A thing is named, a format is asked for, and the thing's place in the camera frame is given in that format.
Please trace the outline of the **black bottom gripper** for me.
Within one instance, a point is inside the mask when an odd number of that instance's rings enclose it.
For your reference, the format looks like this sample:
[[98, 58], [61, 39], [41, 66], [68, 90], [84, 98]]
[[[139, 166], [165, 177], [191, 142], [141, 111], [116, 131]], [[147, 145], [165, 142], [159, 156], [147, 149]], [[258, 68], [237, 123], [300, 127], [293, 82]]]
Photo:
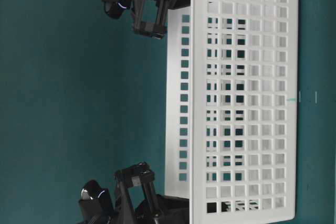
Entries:
[[[78, 201], [83, 216], [82, 223], [137, 223], [129, 188], [144, 186], [154, 181], [154, 173], [146, 162], [115, 172], [115, 204], [109, 190], [96, 180], [88, 181], [81, 190]], [[189, 224], [189, 199], [157, 194], [160, 208], [166, 213], [154, 218], [159, 224]], [[148, 201], [144, 199], [136, 207], [136, 215], [150, 215]]]

